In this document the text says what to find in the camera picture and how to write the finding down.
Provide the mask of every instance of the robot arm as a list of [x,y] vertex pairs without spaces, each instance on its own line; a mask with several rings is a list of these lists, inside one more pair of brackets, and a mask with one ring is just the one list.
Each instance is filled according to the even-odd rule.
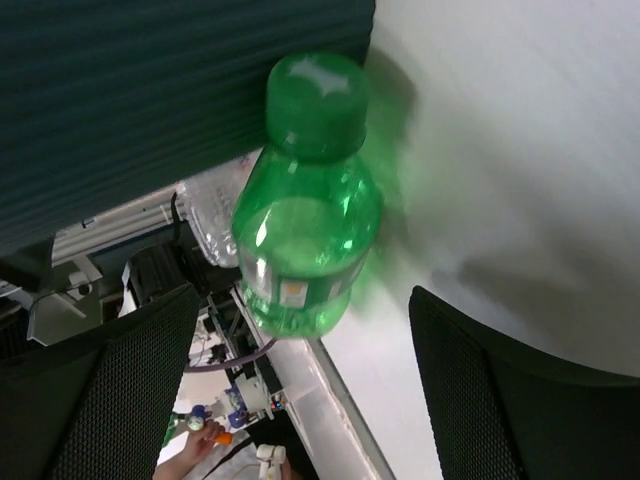
[[282,480],[280,467],[287,457],[284,447],[260,445],[256,456],[260,461],[259,480]]

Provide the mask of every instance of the clear plastic bottle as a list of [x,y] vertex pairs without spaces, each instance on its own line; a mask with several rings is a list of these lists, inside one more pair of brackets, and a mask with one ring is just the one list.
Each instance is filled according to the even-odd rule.
[[231,217],[257,155],[246,155],[206,170],[183,180],[176,188],[184,202],[193,235],[212,265],[238,266],[236,242],[231,235]]
[[293,55],[267,86],[267,145],[233,217],[245,300],[275,336],[327,333],[377,232],[381,201],[356,155],[368,86],[345,57]]

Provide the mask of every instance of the bottle label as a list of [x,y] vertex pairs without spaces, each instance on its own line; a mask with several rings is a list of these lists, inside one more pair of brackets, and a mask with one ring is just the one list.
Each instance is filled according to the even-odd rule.
[[346,292],[358,277],[365,255],[343,270],[322,277],[282,275],[267,260],[246,249],[240,251],[240,268],[251,290],[268,302],[289,308],[307,308],[333,300]]

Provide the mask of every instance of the white surface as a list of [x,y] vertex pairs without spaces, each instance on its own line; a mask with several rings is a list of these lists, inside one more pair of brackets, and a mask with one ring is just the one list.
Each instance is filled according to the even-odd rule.
[[194,405],[214,403],[227,388],[231,388],[231,384],[224,371],[185,373],[177,399],[187,401],[189,406],[186,411],[190,411]]
[[181,433],[180,435],[173,437],[169,440],[166,447],[160,450],[160,454],[158,455],[157,465],[166,462],[170,458],[175,457],[179,454],[187,443],[187,437],[189,436],[188,432]]
[[439,476],[415,284],[640,376],[639,21],[631,0],[378,1],[365,154],[388,215],[325,345],[399,480]]
[[[262,347],[261,332],[239,290],[236,305]],[[392,480],[353,399],[317,340],[282,339],[267,353],[286,396],[286,412],[321,480]]]

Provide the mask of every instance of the blue part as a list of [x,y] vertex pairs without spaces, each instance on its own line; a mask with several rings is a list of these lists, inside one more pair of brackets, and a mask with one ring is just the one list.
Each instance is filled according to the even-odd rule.
[[229,424],[233,428],[241,428],[247,423],[247,418],[249,418],[249,415],[246,409],[241,408],[229,414],[227,418],[229,420]]
[[206,420],[211,415],[211,412],[207,412],[204,405],[194,405],[191,409],[191,415]]
[[237,409],[244,409],[244,410],[247,409],[247,406],[245,405],[244,400],[242,399],[242,395],[240,395],[240,390],[236,385],[232,385],[231,388],[228,388],[227,390],[225,390],[225,393],[229,397],[229,400],[231,401],[231,405],[233,405]]

